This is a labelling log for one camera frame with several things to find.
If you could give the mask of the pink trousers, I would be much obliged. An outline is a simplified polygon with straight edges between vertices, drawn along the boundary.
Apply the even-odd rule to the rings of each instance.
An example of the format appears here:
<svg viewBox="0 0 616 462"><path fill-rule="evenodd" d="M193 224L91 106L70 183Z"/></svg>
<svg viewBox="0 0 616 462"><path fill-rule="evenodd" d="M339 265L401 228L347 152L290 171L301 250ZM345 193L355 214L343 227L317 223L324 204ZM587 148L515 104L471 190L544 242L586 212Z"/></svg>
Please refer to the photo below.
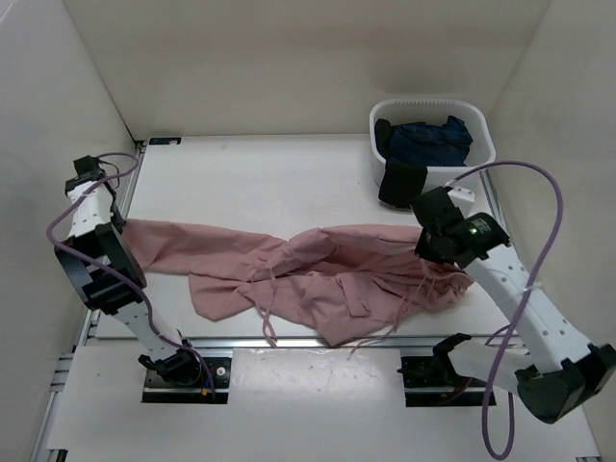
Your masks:
<svg viewBox="0 0 616 462"><path fill-rule="evenodd" d="M215 226L132 219L124 241L148 272L187 277L197 315L221 321L256 308L275 344L271 317L314 329L337 346L410 315L449 308L474 280L415 253L415 226L313 228L288 240Z"/></svg>

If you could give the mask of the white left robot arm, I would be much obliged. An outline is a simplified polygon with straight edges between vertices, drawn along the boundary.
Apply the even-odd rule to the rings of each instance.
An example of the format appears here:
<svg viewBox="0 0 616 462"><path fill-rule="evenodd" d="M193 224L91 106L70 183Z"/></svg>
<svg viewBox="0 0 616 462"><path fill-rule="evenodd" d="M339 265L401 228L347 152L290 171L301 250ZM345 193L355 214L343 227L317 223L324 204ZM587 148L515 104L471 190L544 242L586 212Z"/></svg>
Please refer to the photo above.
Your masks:
<svg viewBox="0 0 616 462"><path fill-rule="evenodd" d="M202 375L190 342L153 308L144 293L146 279L123 240L126 220L113 185L140 165L110 174L109 154L73 162L75 176L64 184L70 205L47 227L46 237L77 295L92 311L121 322L144 346L139 363L165 382L189 386Z"/></svg>

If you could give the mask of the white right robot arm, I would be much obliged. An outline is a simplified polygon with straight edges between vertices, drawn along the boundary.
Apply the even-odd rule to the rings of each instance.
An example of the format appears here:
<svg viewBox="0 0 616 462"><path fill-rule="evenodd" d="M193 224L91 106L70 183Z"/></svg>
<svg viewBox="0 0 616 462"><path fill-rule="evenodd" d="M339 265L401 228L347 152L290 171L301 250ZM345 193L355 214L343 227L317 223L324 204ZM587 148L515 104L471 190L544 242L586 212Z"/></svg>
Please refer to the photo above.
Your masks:
<svg viewBox="0 0 616 462"><path fill-rule="evenodd" d="M458 333L433 348L433 375L447 385L462 377L493 384L518 396L535 418L553 424L604 387L615 372L615 349L593 345L541 289L530 288L502 227L486 213L465 217L453 193L438 187L412 201L422 228L415 253L469 274L513 325L527 353L499 357L496 348Z"/></svg>

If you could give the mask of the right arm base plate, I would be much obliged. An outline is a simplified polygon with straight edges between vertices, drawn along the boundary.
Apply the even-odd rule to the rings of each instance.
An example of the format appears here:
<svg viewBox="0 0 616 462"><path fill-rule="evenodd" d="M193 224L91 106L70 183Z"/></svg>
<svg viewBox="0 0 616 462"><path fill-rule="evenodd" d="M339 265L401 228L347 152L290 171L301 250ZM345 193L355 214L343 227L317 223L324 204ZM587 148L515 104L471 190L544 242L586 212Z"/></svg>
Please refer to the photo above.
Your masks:
<svg viewBox="0 0 616 462"><path fill-rule="evenodd" d="M446 372L428 348L402 348L398 373L407 407L480 408L482 405L485 382Z"/></svg>

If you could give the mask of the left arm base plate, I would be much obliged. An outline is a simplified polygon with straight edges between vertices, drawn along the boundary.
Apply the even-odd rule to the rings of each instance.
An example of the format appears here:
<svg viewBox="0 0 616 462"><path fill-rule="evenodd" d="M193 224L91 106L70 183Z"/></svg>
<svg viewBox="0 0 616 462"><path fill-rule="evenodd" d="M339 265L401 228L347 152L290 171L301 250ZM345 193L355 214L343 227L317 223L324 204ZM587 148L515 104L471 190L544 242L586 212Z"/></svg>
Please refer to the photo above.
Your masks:
<svg viewBox="0 0 616 462"><path fill-rule="evenodd" d="M205 357L207 368L185 350L166 360L152 361L142 354L146 368L141 401L161 404L226 404L232 372L232 358Z"/></svg>

